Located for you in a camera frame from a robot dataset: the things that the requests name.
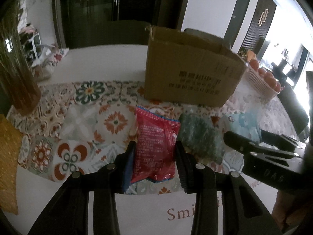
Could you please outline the dark green fuzzy pouch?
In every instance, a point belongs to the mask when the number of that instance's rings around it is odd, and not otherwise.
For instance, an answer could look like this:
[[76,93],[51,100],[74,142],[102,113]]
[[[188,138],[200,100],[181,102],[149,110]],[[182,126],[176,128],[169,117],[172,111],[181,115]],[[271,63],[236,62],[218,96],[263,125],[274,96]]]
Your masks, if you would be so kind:
[[181,124],[177,140],[201,159],[221,164],[225,154],[221,132],[214,127],[211,118],[183,113],[179,117]]

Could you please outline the red snack packet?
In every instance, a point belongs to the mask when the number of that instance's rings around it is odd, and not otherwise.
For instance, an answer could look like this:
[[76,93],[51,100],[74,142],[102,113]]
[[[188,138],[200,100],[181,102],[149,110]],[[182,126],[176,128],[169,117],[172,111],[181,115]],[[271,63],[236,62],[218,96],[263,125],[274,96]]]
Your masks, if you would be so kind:
[[158,183],[174,178],[174,146],[180,121],[137,107],[136,123],[138,139],[131,183],[145,179]]

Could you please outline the light blue snack packet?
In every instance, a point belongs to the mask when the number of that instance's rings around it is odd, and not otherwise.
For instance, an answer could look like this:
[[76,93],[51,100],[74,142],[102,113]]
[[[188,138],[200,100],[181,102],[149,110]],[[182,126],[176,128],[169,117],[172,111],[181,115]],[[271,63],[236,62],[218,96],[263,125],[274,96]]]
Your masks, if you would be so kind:
[[254,142],[261,143],[261,128],[256,117],[249,113],[236,113],[227,115],[227,130],[248,138]]

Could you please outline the dark chair right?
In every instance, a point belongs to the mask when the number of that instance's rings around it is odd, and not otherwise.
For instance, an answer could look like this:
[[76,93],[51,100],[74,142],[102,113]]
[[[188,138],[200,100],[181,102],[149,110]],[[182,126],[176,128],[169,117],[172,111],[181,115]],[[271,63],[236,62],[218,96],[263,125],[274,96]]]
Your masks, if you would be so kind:
[[287,85],[278,94],[278,98],[285,108],[297,135],[300,135],[303,130],[308,126],[309,117],[302,105],[299,103],[292,87]]

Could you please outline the dark chair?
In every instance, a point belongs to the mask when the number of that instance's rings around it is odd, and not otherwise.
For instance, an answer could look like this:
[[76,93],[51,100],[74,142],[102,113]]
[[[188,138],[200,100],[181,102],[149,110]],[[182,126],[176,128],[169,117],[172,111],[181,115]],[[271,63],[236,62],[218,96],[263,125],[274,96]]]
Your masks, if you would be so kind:
[[224,40],[221,37],[218,37],[216,35],[207,33],[207,32],[203,32],[200,30],[196,30],[196,29],[192,29],[192,28],[186,28],[184,31],[184,33],[190,34],[192,36],[196,36],[202,39],[206,39],[208,41],[214,42],[214,43],[219,43],[222,46],[226,47],[228,50],[231,50],[231,45],[228,41]]
[[302,105],[299,103],[292,87],[287,85],[278,94],[278,98],[285,108],[297,135],[300,135],[303,130],[308,126],[309,117]]
[[147,45],[150,29],[149,23],[133,20],[77,22],[65,32],[65,42],[70,49],[100,45]]

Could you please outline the white basket of oranges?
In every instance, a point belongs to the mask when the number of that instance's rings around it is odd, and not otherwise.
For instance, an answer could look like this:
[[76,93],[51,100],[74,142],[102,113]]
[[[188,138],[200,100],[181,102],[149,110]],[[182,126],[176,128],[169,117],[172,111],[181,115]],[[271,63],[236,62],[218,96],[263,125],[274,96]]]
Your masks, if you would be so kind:
[[266,100],[271,100],[280,94],[284,87],[272,72],[259,65],[258,60],[248,62],[247,79],[252,87]]

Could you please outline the patterned tile tablecloth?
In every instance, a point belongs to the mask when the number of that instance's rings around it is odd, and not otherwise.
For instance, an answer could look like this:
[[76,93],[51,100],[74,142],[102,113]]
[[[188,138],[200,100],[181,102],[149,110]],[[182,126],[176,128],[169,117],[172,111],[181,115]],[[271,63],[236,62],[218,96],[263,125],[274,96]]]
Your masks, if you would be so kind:
[[42,85],[36,109],[21,116],[11,108],[7,118],[22,134],[21,167],[61,183],[72,172],[98,171],[137,139],[136,107],[178,119],[181,114],[209,117],[222,131],[227,115],[249,112],[260,128],[297,138],[279,98],[265,101],[249,85],[240,85],[221,108],[144,99],[138,81],[85,81]]

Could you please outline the brown cardboard box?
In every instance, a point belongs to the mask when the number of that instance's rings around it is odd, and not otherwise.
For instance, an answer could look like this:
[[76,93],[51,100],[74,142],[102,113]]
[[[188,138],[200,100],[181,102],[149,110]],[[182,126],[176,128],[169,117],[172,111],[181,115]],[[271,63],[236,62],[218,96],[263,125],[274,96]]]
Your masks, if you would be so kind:
[[247,69],[223,45],[174,29],[150,29],[144,97],[222,107]]

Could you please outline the dark chair middle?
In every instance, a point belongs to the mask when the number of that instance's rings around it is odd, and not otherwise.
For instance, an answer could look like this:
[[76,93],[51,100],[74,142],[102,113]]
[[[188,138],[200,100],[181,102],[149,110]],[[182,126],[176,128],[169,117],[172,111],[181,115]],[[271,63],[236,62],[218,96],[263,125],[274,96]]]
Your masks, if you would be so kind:
[[214,42],[214,43],[219,43],[222,46],[226,47],[228,50],[231,50],[231,45],[228,41],[224,40],[221,37],[218,37],[216,35],[207,33],[207,32],[203,32],[200,30],[196,30],[196,29],[192,29],[192,28],[186,28],[184,31],[184,33],[190,34],[192,36],[196,36],[202,39],[206,39],[208,41]]

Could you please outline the dark chair left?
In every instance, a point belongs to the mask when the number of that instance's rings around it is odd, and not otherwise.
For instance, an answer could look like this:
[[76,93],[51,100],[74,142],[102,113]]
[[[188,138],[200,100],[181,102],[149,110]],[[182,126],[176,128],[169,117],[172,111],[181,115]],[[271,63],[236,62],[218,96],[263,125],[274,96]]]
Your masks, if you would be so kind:
[[133,20],[77,22],[65,32],[65,42],[70,49],[100,45],[147,45],[150,29],[149,23]]

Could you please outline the glass vase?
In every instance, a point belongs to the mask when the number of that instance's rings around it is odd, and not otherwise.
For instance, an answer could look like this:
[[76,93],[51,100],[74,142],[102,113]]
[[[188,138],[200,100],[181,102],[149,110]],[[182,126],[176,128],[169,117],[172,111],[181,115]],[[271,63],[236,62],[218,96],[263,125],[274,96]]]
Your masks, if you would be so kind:
[[14,19],[1,20],[1,87],[22,116],[33,112],[41,98]]

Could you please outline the white shoe rack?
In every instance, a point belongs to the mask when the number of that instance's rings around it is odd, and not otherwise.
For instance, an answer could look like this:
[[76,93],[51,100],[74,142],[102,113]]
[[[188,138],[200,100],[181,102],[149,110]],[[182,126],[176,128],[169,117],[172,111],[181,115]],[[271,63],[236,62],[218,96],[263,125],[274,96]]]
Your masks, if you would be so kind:
[[38,32],[21,33],[20,41],[23,46],[27,62],[31,62],[40,57],[42,52],[41,38]]

